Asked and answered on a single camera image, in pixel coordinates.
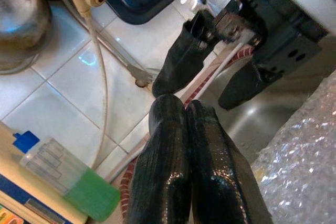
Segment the green soap bottle blue cap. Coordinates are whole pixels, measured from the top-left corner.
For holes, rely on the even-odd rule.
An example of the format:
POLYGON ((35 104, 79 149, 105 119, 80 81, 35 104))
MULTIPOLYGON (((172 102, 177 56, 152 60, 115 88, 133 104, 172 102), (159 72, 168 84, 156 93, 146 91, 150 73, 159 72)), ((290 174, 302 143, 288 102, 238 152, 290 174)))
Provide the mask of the green soap bottle blue cap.
POLYGON ((49 184, 73 207, 98 222, 116 209, 120 192, 54 138, 40 140, 31 131, 15 133, 20 165, 49 184))

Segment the stainless steel sink basin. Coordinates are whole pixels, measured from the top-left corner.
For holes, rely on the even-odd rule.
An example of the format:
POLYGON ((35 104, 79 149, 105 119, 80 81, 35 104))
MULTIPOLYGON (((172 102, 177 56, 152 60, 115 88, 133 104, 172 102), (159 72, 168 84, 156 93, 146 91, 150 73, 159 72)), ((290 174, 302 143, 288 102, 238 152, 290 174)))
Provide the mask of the stainless steel sink basin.
POLYGON ((226 133, 253 163, 278 130, 314 93, 323 78, 333 72, 335 58, 324 50, 251 100, 229 111, 221 108, 218 99, 222 90, 250 58, 250 48, 241 50, 198 99, 215 109, 226 133))

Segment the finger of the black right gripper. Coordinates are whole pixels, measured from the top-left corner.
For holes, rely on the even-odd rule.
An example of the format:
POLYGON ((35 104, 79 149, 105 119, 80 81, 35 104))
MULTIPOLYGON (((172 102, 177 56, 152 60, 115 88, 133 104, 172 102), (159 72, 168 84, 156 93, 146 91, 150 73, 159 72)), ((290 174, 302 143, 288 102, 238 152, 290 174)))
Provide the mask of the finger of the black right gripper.
POLYGON ((177 93, 203 69, 204 60, 218 44, 213 21, 214 17, 209 11, 200 10, 183 24, 153 83, 154 97, 177 93))
POLYGON ((251 100, 282 76, 282 70, 272 72, 250 60, 231 77, 218 98, 218 104, 231 110, 251 100))

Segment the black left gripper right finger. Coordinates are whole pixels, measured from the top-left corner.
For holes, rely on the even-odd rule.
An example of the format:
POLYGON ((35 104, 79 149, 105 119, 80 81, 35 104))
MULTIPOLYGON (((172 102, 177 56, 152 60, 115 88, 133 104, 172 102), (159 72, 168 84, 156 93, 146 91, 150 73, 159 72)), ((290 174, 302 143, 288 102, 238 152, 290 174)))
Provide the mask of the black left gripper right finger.
POLYGON ((195 224, 273 224, 247 159, 211 106, 186 107, 195 224))

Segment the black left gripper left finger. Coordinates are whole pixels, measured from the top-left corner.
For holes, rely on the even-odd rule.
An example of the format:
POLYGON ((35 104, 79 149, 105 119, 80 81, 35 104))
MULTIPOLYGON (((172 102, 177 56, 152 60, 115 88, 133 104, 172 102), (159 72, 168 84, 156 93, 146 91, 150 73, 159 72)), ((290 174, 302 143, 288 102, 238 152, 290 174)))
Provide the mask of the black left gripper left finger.
POLYGON ((186 113, 178 97, 155 99, 149 134, 135 165, 125 224, 187 224, 192 182, 186 113))

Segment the clear bubble wrap sheet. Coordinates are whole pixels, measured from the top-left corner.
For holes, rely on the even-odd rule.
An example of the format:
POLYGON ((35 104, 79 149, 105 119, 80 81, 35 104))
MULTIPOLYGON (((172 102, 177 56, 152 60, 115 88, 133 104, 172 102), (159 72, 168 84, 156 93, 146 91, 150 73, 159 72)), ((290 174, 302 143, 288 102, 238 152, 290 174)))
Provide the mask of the clear bubble wrap sheet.
POLYGON ((336 224, 336 73, 252 165, 274 224, 336 224))

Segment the cream water ionizer appliance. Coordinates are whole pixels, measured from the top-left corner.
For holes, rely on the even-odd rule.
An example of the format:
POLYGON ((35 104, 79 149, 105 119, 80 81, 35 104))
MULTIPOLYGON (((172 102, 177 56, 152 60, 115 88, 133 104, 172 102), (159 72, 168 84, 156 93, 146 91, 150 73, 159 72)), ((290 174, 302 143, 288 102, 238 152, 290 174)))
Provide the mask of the cream water ionizer appliance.
POLYGON ((19 161, 13 131, 0 122, 0 224, 85 224, 88 217, 19 161))

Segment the round stainless steel pot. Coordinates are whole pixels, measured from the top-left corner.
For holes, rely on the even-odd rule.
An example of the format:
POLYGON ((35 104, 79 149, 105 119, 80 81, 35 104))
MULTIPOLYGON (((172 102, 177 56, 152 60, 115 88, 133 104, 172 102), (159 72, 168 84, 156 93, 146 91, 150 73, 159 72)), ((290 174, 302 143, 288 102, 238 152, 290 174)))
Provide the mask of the round stainless steel pot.
POLYGON ((0 0, 0 75, 31 66, 51 34, 46 0, 0 0))

